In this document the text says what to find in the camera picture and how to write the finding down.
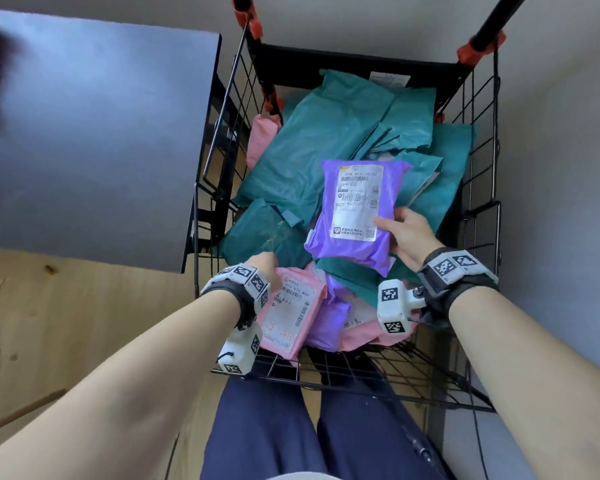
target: forearm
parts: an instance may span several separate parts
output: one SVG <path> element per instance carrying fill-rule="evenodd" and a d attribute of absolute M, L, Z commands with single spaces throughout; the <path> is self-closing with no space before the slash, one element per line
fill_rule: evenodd
<path fill-rule="evenodd" d="M 146 475 L 239 316 L 236 298 L 216 290 L 165 318 L 1 445 L 0 478 Z"/>
<path fill-rule="evenodd" d="M 466 291 L 449 318 L 538 478 L 600 479 L 599 368 L 494 290 Z"/>

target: black wrist strap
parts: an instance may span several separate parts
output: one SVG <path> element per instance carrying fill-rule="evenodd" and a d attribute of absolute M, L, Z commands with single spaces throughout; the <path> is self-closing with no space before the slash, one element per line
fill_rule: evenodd
<path fill-rule="evenodd" d="M 240 319 L 235 325 L 238 330 L 245 330 L 251 326 L 256 318 L 256 313 L 253 308 L 253 298 L 243 285 L 231 280 L 218 281 L 203 290 L 200 296 L 206 295 L 213 290 L 229 291 L 229 293 L 236 297 L 238 303 L 240 303 Z"/>
<path fill-rule="evenodd" d="M 442 253 L 446 253 L 449 251 L 457 251 L 453 248 L 440 248 L 433 251 L 429 256 L 424 259 L 424 264 L 427 264 L 432 259 L 440 256 Z M 449 286 L 449 290 L 444 293 L 442 296 L 437 298 L 433 298 L 431 294 L 427 291 L 427 288 L 424 287 L 424 299 L 430 309 L 437 313 L 442 314 L 445 318 L 448 319 L 449 309 L 451 309 L 451 305 L 456 300 L 456 298 L 465 291 L 475 288 L 476 286 L 484 286 L 487 288 L 492 288 L 496 291 L 500 291 L 500 288 L 493 280 L 488 277 L 486 274 L 476 274 L 473 276 L 464 276 L 459 281 L 455 282 L 451 286 Z"/>

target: hand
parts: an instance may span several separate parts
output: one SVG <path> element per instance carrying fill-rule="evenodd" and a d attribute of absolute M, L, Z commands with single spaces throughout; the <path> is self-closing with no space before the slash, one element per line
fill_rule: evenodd
<path fill-rule="evenodd" d="M 280 280 L 280 277 L 276 274 L 276 266 L 278 266 L 278 259 L 276 259 L 275 254 L 260 253 L 256 256 L 252 256 L 249 259 L 247 259 L 245 264 L 253 266 L 259 272 L 264 274 L 264 277 L 271 284 L 269 296 L 273 296 L 278 291 L 282 290 L 282 281 Z"/>
<path fill-rule="evenodd" d="M 393 210 L 395 220 L 376 217 L 374 224 L 393 234 L 396 243 L 391 252 L 412 271 L 419 270 L 424 259 L 444 245 L 433 235 L 427 219 L 406 207 Z"/>

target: wire mesh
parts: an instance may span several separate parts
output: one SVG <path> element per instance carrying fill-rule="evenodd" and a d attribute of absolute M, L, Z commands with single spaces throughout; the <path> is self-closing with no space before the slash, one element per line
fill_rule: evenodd
<path fill-rule="evenodd" d="M 245 40 L 246 31 L 233 59 L 231 78 L 221 108 L 211 115 L 213 138 L 196 192 L 192 227 L 196 296 L 200 290 L 200 276 L 206 282 L 224 267 L 224 261 L 217 254 L 218 241 L 214 235 L 223 235 L 239 217 L 240 209 L 227 197 L 228 194 L 234 197 L 246 176 L 246 146 L 251 121 L 262 112 L 264 104 Z M 486 81 L 477 87 L 475 71 L 471 72 L 462 90 L 441 110 L 450 111 L 457 105 L 458 113 L 452 121 L 471 124 L 474 128 L 475 141 L 458 196 L 461 204 L 456 219 L 458 245 L 474 252 L 496 273 L 500 234 L 500 202 L 495 199 L 499 154 L 497 95 L 500 79 L 497 67 L 496 52 L 493 72 Z M 226 175 L 222 181 L 223 170 L 226 173 L 228 169 L 232 172 L 230 185 L 227 185 Z M 222 218 L 214 220 L 210 216 L 218 212 L 221 201 L 228 211 L 221 215 L 224 221 Z M 490 227 L 493 235 L 489 239 L 483 237 L 479 230 L 488 228 L 492 211 L 496 213 L 496 222 Z M 211 224 L 207 224 L 205 218 L 212 221 Z M 408 340 L 393 347 L 366 345 L 350 353 L 305 348 L 295 363 L 261 349 L 252 373 L 245 380 L 289 383 L 313 390 L 346 390 L 352 394 L 400 399 L 426 407 L 495 412 L 489 398 L 471 387 L 463 374 L 456 372 L 461 366 L 458 364 L 461 352 L 457 343 L 456 355 L 451 356 L 450 363 L 437 363 L 431 358 L 431 345 L 435 339 L 432 329 L 420 325 Z M 219 367 L 213 372 L 224 374 Z"/>

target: leg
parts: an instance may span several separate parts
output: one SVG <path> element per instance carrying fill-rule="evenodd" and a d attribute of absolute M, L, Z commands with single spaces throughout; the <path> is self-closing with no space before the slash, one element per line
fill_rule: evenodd
<path fill-rule="evenodd" d="M 252 374 L 265 376 L 271 356 L 258 355 Z M 295 369 L 290 367 L 288 362 L 276 366 L 274 375 L 293 379 Z M 229 378 L 205 449 L 201 480 L 264 480 L 292 472 L 326 471 L 300 387 Z"/>
<path fill-rule="evenodd" d="M 331 475 L 343 480 L 447 478 L 427 437 L 367 355 L 319 352 L 310 352 L 312 361 L 321 372 L 328 365 L 332 385 L 392 397 L 375 399 L 345 390 L 322 392 L 318 437 Z M 321 366 L 316 361 L 327 364 Z M 333 373 L 338 370 L 347 373 Z"/>

